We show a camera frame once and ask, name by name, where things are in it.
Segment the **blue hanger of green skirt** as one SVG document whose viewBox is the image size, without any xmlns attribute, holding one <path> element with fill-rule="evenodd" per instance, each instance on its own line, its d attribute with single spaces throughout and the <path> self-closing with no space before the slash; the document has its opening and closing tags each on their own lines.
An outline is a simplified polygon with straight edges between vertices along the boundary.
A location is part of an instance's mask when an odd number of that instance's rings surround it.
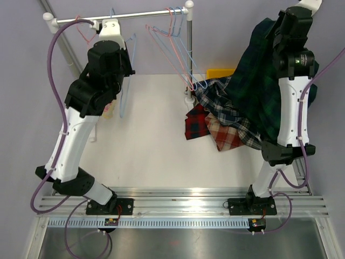
<svg viewBox="0 0 345 259">
<path fill-rule="evenodd" d="M 133 66 L 135 63 L 135 56 L 136 56 L 136 45 L 137 45 L 136 33 L 133 33 L 130 38 L 125 40 L 125 43 L 126 44 L 132 43 L 133 45 L 133 49 L 131 52 L 132 56 L 130 57 L 131 65 Z M 127 105 L 127 100 L 128 100 L 128 92 L 130 88 L 130 81 L 131 81 L 131 77 L 125 80 L 125 84 L 122 86 L 121 95 L 119 97 L 119 116 L 121 119 L 124 118 L 125 116 L 125 110 L 126 110 L 126 105 Z"/>
</svg>

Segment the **pastel floral skirt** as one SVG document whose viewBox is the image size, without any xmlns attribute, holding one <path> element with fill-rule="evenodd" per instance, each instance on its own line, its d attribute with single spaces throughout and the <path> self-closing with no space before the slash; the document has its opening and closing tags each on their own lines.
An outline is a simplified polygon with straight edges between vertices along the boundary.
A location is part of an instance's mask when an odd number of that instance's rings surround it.
<svg viewBox="0 0 345 259">
<path fill-rule="evenodd" d="M 111 103 L 107 104 L 103 110 L 102 117 L 110 119 L 113 117 L 114 109 L 116 107 L 117 100 L 112 100 Z"/>
</svg>

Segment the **dark green plaid skirt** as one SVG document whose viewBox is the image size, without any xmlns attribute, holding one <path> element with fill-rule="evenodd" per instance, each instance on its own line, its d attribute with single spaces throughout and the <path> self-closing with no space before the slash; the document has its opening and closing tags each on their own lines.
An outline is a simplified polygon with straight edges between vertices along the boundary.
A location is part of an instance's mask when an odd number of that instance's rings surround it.
<svg viewBox="0 0 345 259">
<path fill-rule="evenodd" d="M 254 134 L 277 140 L 281 119 L 281 95 L 272 62 L 272 39 L 267 39 L 275 21 L 265 18 L 251 34 L 225 92 L 242 120 Z"/>
</svg>

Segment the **navy white plaid skirt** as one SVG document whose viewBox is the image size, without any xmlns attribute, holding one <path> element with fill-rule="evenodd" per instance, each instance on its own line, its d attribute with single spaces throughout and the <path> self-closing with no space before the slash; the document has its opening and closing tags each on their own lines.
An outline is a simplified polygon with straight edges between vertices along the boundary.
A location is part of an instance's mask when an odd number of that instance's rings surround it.
<svg viewBox="0 0 345 259">
<path fill-rule="evenodd" d="M 212 113 L 222 126 L 237 129 L 239 137 L 245 146 L 260 150 L 261 137 L 257 128 L 241 114 L 225 92 L 231 77 L 213 78 L 206 80 L 206 89 L 198 88 L 194 95 L 204 110 Z"/>
</svg>

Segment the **red navy plaid skirt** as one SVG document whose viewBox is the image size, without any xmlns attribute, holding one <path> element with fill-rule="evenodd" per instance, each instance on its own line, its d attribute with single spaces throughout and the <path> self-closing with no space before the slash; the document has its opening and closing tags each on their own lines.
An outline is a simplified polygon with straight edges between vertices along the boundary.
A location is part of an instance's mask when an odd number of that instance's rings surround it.
<svg viewBox="0 0 345 259">
<path fill-rule="evenodd" d="M 209 135 L 210 132 L 205 123 L 205 118 L 208 112 L 204 110 L 204 107 L 197 104 L 186 114 L 185 119 L 185 138 L 192 140 Z"/>
</svg>

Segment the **rust beige plaid skirt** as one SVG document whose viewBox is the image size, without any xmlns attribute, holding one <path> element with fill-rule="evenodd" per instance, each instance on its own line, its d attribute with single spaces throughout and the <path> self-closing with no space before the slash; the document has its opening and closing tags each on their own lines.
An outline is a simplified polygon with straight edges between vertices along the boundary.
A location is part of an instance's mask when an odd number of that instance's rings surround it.
<svg viewBox="0 0 345 259">
<path fill-rule="evenodd" d="M 219 152 L 244 146 L 237 129 L 230 126 L 222 126 L 212 113 L 205 117 L 205 124 Z"/>
</svg>

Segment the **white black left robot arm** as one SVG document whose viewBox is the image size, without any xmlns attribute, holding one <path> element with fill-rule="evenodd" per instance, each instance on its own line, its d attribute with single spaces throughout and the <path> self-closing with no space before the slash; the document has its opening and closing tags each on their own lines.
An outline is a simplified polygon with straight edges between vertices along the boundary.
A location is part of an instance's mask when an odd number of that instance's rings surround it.
<svg viewBox="0 0 345 259">
<path fill-rule="evenodd" d="M 105 107 L 122 89 L 125 77 L 135 73 L 126 44 L 112 40 L 96 42 L 87 53 L 88 62 L 69 87 L 65 98 L 66 122 L 62 126 L 49 162 L 36 168 L 39 178 L 51 182 L 61 195 L 84 196 L 98 204 L 104 214 L 115 212 L 117 195 L 97 182 L 79 164 L 89 135 Z"/>
</svg>

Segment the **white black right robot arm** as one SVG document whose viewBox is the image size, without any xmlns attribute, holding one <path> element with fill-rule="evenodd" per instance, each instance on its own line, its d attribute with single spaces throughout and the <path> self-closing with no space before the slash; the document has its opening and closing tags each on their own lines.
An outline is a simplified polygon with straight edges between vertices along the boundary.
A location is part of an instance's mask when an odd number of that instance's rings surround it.
<svg viewBox="0 0 345 259">
<path fill-rule="evenodd" d="M 307 131 L 308 84 L 315 75 L 315 57 L 305 48 L 312 21 L 310 9 L 292 6 L 280 11 L 270 31 L 273 65 L 280 88 L 281 119 L 277 141 L 263 142 L 263 166 L 242 203 L 251 215 L 276 215 L 270 191 L 278 176 L 295 159 L 315 153 L 316 148 L 309 144 Z"/>
</svg>

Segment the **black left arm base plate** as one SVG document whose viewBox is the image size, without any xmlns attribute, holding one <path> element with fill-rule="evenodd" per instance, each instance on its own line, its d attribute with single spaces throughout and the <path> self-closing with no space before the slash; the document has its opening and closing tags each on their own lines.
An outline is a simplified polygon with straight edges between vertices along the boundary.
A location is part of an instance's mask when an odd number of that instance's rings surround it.
<svg viewBox="0 0 345 259">
<path fill-rule="evenodd" d="M 101 205 L 94 200 L 87 203 L 86 215 L 132 215 L 134 199 L 119 198 L 109 201 L 106 205 Z"/>
</svg>

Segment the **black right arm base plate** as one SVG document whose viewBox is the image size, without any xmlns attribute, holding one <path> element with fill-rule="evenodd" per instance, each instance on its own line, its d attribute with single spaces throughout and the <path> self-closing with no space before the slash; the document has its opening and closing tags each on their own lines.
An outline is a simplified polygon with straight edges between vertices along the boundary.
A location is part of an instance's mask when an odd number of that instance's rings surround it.
<svg viewBox="0 0 345 259">
<path fill-rule="evenodd" d="M 229 198 L 225 201 L 225 208 L 228 209 L 231 216 L 250 216 L 250 215 L 277 215 L 277 209 L 272 197 L 246 199 Z"/>
</svg>

